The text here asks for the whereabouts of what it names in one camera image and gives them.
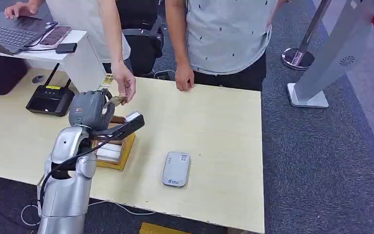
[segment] black bag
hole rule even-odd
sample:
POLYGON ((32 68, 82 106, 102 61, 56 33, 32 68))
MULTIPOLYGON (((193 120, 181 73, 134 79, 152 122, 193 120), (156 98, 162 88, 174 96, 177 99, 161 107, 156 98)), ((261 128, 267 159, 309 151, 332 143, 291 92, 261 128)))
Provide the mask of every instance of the black bag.
POLYGON ((0 95, 9 93, 27 71, 23 59, 0 56, 0 95))
POLYGON ((163 53, 163 21, 158 16, 158 0, 118 0, 121 27, 131 47, 131 67, 136 76, 152 71, 163 53))

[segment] laptop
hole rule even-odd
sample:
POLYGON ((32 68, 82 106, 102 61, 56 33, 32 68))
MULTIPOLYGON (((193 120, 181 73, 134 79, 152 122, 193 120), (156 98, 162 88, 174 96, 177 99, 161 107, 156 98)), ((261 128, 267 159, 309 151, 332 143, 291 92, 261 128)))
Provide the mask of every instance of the laptop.
POLYGON ((0 12, 0 53, 17 54, 56 25, 57 22, 54 21, 27 16, 7 19, 3 12, 0 12))

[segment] person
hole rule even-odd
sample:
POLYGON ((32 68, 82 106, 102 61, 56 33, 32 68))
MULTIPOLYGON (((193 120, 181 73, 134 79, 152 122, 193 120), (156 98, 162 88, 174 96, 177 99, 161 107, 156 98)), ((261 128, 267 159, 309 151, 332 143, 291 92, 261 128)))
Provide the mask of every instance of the person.
POLYGON ((166 0, 177 89, 197 83, 261 91, 270 22, 286 1, 166 0))
MULTIPOLYGON (((45 0, 17 2, 5 9, 8 19, 19 16, 33 16, 45 0)), ((51 15, 59 25, 85 30, 90 41, 118 83, 120 96, 127 96, 124 103, 131 101, 135 94, 135 77, 129 63, 130 46, 121 32, 121 22, 115 0, 47 0, 51 15)))

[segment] robotic arm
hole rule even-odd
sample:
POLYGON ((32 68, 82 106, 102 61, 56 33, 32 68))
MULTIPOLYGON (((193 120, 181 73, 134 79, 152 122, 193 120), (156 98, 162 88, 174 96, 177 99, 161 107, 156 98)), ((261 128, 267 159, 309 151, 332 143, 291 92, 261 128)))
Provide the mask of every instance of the robotic arm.
POLYGON ((45 174, 38 195, 41 215, 39 234, 82 234, 95 174, 94 151, 110 140, 123 140, 144 126, 144 118, 134 111, 126 122, 107 129, 115 105, 108 103, 108 90, 89 91, 75 96, 69 113, 71 127, 56 138, 45 162, 45 174), (104 106, 107 111, 102 114, 104 106), (92 140, 103 144, 91 148, 92 140))

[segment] black router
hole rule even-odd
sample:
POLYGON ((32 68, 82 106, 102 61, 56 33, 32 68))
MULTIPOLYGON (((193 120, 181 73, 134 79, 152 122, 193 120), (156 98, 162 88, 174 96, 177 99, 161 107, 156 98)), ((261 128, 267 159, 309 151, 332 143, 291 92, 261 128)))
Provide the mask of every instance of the black router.
POLYGON ((71 79, 67 81, 65 87, 50 86, 49 82, 54 76, 59 63, 56 64, 44 85, 40 85, 35 90, 31 99, 26 105, 26 109, 35 114, 44 114, 62 117, 65 116, 74 98, 74 93, 68 88, 71 79))

